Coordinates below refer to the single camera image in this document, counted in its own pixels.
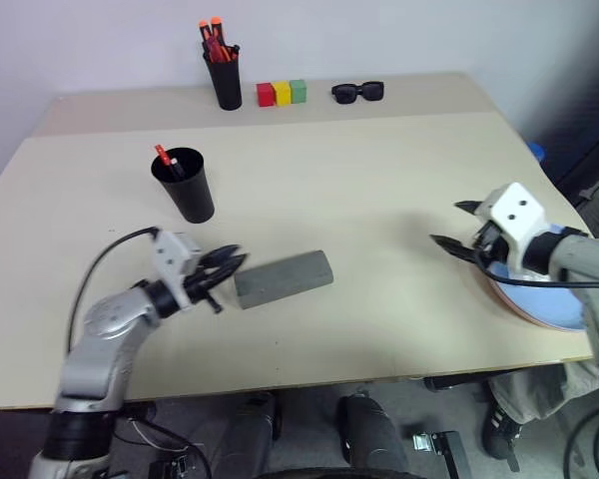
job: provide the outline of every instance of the blue plate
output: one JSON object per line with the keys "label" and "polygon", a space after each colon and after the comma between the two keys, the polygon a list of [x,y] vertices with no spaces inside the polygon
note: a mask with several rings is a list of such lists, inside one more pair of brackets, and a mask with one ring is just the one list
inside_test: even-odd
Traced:
{"label": "blue plate", "polygon": [[[562,227],[552,226],[559,233]],[[494,262],[488,268],[499,276],[509,277],[508,267]],[[498,282],[503,295],[529,319],[564,331],[583,331],[583,304],[565,287],[513,286]]]}

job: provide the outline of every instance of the yellow block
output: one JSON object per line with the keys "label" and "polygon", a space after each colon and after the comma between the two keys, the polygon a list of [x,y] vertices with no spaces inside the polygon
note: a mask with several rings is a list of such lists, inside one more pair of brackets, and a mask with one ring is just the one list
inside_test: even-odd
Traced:
{"label": "yellow block", "polygon": [[272,82],[273,89],[276,91],[276,103],[278,106],[291,104],[291,85],[289,82]]}

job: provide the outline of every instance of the sunglasses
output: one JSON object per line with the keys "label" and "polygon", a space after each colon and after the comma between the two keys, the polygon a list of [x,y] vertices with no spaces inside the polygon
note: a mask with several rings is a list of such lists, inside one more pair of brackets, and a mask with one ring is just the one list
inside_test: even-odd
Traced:
{"label": "sunglasses", "polygon": [[342,83],[332,87],[330,92],[335,96],[335,101],[341,105],[353,103],[357,95],[362,95],[370,102],[376,102],[383,98],[383,82],[365,82],[361,85]]}

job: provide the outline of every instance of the blue object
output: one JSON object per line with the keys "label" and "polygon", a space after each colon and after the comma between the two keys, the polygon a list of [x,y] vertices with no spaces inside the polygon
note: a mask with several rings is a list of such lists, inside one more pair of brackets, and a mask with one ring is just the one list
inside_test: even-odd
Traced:
{"label": "blue object", "polygon": [[[553,233],[563,227],[552,225]],[[499,276],[509,277],[508,266],[494,262],[488,268]],[[547,326],[565,331],[583,331],[583,304],[565,287],[529,287],[497,283],[501,292],[527,315]]]}
{"label": "blue object", "polygon": [[546,159],[546,151],[536,143],[526,143],[528,150],[535,156],[537,162],[541,163]]}

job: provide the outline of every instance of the green block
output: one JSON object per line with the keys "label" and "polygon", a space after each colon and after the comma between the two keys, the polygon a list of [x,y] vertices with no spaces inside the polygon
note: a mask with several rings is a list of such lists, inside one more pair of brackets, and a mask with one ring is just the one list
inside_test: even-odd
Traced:
{"label": "green block", "polygon": [[290,80],[291,103],[306,102],[306,82],[304,80]]}

